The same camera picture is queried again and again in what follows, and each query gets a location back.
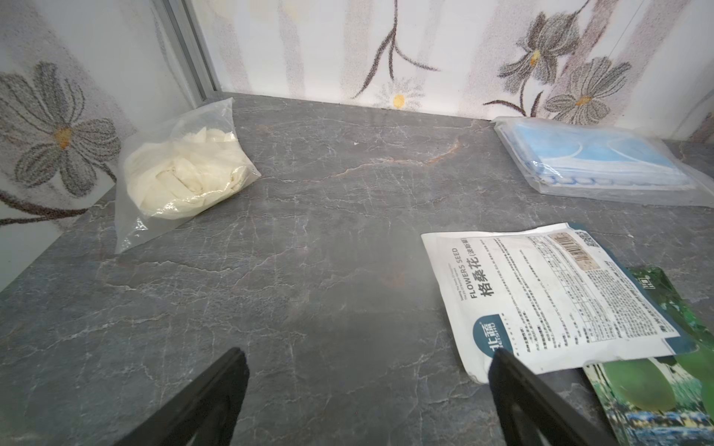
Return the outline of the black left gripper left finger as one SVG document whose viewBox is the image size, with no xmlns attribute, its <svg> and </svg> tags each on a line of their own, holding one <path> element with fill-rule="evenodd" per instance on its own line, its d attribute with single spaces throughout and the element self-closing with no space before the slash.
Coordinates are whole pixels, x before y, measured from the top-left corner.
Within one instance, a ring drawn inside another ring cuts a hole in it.
<svg viewBox="0 0 714 446">
<path fill-rule="evenodd" d="M 231 348 L 119 445 L 229 445 L 247 393 L 247 357 Z"/>
</svg>

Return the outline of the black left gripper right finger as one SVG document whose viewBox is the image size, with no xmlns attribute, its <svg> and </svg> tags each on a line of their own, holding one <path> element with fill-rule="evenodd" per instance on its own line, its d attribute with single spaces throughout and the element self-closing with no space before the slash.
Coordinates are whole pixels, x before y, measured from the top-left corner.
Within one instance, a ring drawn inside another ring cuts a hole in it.
<svg viewBox="0 0 714 446">
<path fill-rule="evenodd" d="M 507 349 L 495 351 L 489 387 L 509 445 L 615 445 Z"/>
</svg>

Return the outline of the white flower seed packet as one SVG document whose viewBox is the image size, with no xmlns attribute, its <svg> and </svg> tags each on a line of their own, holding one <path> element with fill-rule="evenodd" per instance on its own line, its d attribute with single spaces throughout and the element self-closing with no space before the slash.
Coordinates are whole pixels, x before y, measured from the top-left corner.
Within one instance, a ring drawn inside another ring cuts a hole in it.
<svg viewBox="0 0 714 446">
<path fill-rule="evenodd" d="M 500 349 L 535 374 L 697 349 L 641 283 L 586 230 L 422 235 L 459 357 L 488 382 Z"/>
</svg>

